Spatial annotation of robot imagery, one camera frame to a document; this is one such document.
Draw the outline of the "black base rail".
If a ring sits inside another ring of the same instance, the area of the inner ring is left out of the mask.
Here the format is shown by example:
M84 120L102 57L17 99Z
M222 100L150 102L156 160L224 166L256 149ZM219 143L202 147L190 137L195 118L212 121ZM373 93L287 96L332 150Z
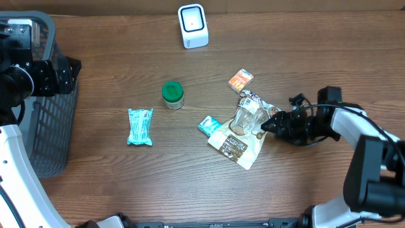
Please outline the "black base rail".
M134 222L136 228L298 228L297 218L271 218L267 221L233 222Z

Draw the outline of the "teal tissue packet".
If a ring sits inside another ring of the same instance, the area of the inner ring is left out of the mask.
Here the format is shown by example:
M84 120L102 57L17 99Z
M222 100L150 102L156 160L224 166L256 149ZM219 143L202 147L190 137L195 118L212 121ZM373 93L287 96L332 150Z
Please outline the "teal tissue packet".
M220 127L221 123L209 115L198 125L198 129L208 137Z

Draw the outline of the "grey plastic mesh basket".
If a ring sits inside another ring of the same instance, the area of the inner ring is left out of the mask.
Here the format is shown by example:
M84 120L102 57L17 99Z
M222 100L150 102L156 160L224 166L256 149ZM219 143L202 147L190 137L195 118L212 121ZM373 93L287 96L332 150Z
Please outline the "grey plastic mesh basket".
M54 24L41 11L2 11L1 22L28 18ZM22 77L1 75L1 125L16 124L33 170L40 178L62 174L68 163L78 82L69 94L31 96Z

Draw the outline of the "mint green wipes packet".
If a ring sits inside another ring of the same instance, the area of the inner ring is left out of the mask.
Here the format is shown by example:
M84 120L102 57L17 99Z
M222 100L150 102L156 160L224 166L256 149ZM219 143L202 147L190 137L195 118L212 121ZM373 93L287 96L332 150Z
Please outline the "mint green wipes packet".
M134 145L145 144L148 146L153 145L149 133L153 112L154 112L153 108L151 108L150 110L145 109L133 110L131 108L128 109L130 133L127 138L127 144L134 144Z

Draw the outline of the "brown white snack bag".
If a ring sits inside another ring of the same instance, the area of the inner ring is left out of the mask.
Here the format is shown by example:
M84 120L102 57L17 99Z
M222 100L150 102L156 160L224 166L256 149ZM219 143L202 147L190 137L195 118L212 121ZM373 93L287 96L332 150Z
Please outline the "brown white snack bag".
M280 108L245 89L239 94L234 117L212 133L208 144L249 170L257 159L267 135L267 132L261 129L261 124L279 111Z

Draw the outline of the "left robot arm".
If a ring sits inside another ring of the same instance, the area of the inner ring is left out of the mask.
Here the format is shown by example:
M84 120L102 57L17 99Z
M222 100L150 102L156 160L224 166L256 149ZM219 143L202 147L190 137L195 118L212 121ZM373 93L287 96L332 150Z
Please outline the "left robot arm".
M40 179L67 164L79 60L64 56L54 25L1 20L1 226L66 227Z

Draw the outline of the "green lid jar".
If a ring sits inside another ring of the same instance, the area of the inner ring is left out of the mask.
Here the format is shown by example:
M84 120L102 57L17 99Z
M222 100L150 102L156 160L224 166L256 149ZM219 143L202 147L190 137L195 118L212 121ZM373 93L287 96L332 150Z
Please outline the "green lid jar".
M162 97L167 108L178 110L183 107L184 89L177 81L168 81L162 87Z

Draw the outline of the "orange tissue packet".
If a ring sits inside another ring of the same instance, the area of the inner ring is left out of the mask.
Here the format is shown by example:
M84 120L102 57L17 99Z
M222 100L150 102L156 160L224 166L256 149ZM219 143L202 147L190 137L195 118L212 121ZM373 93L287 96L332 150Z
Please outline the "orange tissue packet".
M235 92L240 93L252 82L253 78L253 74L242 68L228 81L228 86Z

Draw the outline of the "white barcode scanner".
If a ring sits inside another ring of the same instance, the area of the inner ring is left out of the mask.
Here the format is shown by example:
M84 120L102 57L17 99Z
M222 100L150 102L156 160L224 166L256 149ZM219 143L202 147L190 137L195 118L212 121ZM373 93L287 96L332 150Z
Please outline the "white barcode scanner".
M179 7L178 20L185 49L207 46L209 32L204 8L200 4Z

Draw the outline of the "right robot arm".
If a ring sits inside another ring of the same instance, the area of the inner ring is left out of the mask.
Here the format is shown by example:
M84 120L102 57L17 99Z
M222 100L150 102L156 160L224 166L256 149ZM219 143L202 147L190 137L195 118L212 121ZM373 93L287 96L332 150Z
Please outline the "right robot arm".
M404 141L379 127L360 105L343 102L339 87L320 89L317 101L311 104L303 94L290 98L292 110L274 114L260 128L294 146L345 139L354 153L342 194L310 206L298 218L271 218L269 226L356 227L404 221Z

